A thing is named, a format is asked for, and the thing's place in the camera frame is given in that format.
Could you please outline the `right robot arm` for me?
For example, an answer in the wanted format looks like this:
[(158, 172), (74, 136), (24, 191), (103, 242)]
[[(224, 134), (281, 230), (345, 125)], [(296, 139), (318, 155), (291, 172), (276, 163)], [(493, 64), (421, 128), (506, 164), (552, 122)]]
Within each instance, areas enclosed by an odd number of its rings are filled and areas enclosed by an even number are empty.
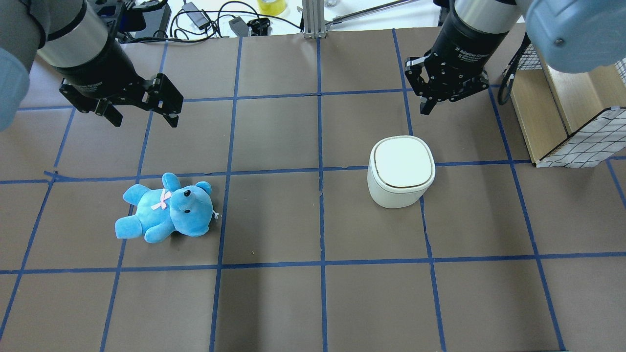
[(438, 0), (447, 7), (431, 49), (404, 63), (421, 114), (489, 87), (485, 65), (519, 18), (550, 67), (587, 73), (626, 55), (623, 0)]

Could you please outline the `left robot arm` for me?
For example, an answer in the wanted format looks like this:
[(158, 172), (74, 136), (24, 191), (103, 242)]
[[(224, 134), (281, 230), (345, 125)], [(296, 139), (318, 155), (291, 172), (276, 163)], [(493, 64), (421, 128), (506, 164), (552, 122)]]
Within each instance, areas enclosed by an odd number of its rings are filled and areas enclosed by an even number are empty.
[(81, 113), (95, 113), (116, 127), (116, 106), (161, 114), (179, 123), (183, 95), (166, 74), (146, 80), (114, 34), (85, 0), (3, 0), (1, 2), (1, 113), (6, 130), (30, 85), (41, 57), (62, 77), (60, 93)]

